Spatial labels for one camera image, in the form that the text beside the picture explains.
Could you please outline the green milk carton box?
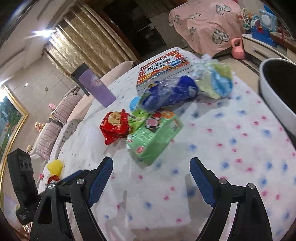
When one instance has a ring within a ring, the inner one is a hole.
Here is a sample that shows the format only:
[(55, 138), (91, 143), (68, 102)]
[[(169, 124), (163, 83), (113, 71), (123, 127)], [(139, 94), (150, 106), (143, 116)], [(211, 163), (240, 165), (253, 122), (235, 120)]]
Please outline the green milk carton box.
[(171, 111), (161, 109), (149, 113), (145, 122), (134, 133), (128, 134), (127, 148), (137, 158), (151, 165), (182, 127), (182, 122)]

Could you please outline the white rimmed trash bin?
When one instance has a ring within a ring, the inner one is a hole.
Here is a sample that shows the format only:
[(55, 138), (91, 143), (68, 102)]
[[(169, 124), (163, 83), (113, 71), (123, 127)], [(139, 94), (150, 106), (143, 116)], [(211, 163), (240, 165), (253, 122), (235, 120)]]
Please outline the white rimmed trash bin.
[(283, 126), (295, 135), (295, 63), (269, 58), (259, 66), (259, 92)]

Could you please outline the yellow foam net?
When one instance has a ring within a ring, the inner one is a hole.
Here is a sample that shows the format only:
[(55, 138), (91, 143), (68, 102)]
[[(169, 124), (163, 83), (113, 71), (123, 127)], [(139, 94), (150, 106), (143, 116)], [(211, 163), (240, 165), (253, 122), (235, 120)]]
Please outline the yellow foam net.
[(55, 175), (60, 177), (63, 166), (63, 162), (61, 162), (60, 160), (54, 160), (47, 165), (47, 168), (52, 176)]

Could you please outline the red small can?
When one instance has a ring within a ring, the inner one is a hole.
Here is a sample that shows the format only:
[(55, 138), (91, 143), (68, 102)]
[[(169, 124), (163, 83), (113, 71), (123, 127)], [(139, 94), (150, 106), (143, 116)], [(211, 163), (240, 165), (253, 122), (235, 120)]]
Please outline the red small can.
[(48, 179), (48, 185), (51, 184), (51, 183), (57, 183), (59, 181), (60, 181), (60, 178), (57, 175), (52, 175)]

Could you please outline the pink sofa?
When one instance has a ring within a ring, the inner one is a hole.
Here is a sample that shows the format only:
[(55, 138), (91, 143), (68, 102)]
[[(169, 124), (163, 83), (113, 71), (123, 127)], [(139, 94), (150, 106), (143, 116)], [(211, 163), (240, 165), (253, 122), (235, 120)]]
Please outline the pink sofa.
[(33, 146), (27, 147), (32, 160), (48, 161), (57, 159), (63, 144), (74, 133), (78, 124), (84, 119), (93, 100), (107, 100), (107, 89), (114, 81), (133, 67), (132, 61), (125, 61), (99, 78), (83, 63), (71, 75), (83, 88), (77, 93), (73, 90), (54, 108), (47, 123), (36, 122), (35, 128), (41, 127)]

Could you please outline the striped pink cushion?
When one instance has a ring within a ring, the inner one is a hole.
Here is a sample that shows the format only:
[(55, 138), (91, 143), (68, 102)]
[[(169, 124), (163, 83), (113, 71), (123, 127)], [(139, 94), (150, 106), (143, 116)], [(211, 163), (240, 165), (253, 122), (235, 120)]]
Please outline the striped pink cushion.
[(53, 110), (51, 116), (58, 122), (65, 124), (74, 107), (82, 97), (75, 94), (69, 94)]

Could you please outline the green snack packet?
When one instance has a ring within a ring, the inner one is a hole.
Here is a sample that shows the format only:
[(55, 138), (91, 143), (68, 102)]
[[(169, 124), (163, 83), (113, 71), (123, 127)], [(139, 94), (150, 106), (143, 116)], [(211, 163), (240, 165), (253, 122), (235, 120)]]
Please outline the green snack packet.
[(128, 117), (129, 134), (134, 133), (145, 122), (148, 116), (148, 112), (137, 108), (134, 109)]

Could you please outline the white dotted tablecloth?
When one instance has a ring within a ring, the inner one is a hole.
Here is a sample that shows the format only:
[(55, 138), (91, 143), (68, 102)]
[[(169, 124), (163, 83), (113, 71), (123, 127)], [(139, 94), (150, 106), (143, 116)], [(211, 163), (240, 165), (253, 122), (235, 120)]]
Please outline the white dotted tablecloth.
[(117, 96), (108, 108), (93, 101), (59, 154), (61, 176), (94, 169), (113, 159), (112, 175), (94, 216), (108, 240), (195, 240), (211, 212), (194, 183), (190, 160), (198, 157), (218, 178), (256, 185), (274, 240), (295, 221), (295, 148), (284, 128), (257, 95), (258, 76), (248, 66), (230, 66), (234, 89), (222, 100), (199, 98), (174, 110), (183, 128), (151, 164), (126, 148), (124, 139), (107, 146), (99, 128), (110, 111), (129, 110), (136, 96), (139, 66), (115, 80)]

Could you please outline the purple water bottle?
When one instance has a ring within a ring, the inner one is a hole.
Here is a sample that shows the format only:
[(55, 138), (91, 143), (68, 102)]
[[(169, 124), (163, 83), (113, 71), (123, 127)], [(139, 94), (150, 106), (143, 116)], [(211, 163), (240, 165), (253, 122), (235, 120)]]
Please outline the purple water bottle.
[(85, 63), (71, 74), (71, 78), (87, 96), (92, 95), (104, 108), (115, 102), (115, 95)]

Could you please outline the gold patterned curtain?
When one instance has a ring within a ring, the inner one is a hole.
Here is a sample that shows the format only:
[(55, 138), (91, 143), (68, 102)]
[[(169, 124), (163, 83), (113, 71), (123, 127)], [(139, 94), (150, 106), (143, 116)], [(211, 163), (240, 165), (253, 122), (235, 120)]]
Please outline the gold patterned curtain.
[(83, 1), (65, 14), (43, 53), (66, 77), (83, 63), (102, 77), (125, 61), (140, 63), (132, 49)]

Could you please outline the green blue crumpled bag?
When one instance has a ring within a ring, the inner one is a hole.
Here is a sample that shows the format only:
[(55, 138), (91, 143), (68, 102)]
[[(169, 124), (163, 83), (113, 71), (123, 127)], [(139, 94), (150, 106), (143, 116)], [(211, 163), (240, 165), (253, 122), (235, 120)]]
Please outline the green blue crumpled bag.
[(212, 99), (229, 96), (233, 90), (233, 76), (230, 66), (204, 54), (193, 63), (192, 78), (201, 94)]

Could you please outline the pink kettlebell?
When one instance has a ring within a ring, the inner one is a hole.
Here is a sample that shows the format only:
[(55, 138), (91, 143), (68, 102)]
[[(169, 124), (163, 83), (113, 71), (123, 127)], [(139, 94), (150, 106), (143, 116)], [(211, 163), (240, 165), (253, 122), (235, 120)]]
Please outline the pink kettlebell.
[(243, 49), (243, 42), (241, 38), (234, 38), (231, 40), (231, 54), (237, 60), (245, 59), (245, 52)]

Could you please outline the beige TV cabinet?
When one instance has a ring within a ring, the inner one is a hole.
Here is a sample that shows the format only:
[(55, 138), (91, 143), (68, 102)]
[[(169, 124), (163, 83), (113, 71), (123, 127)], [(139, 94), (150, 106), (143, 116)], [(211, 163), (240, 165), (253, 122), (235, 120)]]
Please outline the beige TV cabinet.
[(280, 45), (273, 47), (260, 40), (254, 39), (251, 34), (243, 34), (241, 38), (244, 51), (260, 61), (264, 61), (268, 58), (282, 58), (295, 63), (295, 53), (285, 47)]

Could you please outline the blue toy machine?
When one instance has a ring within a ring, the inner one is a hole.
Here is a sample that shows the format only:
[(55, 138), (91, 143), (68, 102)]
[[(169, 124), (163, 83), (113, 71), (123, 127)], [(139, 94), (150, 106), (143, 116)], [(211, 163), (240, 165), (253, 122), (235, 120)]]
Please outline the blue toy machine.
[(276, 47), (277, 43), (271, 38), (270, 33), (277, 31), (278, 18), (267, 5), (263, 6), (264, 10), (260, 9), (259, 15), (252, 17), (251, 34), (254, 39)]

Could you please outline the pink heart cover furniture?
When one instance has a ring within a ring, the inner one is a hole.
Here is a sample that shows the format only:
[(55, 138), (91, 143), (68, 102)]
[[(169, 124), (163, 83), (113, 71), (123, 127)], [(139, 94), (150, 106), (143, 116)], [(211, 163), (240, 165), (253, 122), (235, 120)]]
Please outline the pink heart cover furniture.
[(205, 0), (182, 4), (169, 13), (169, 25), (195, 52), (214, 56), (245, 33), (236, 1)]

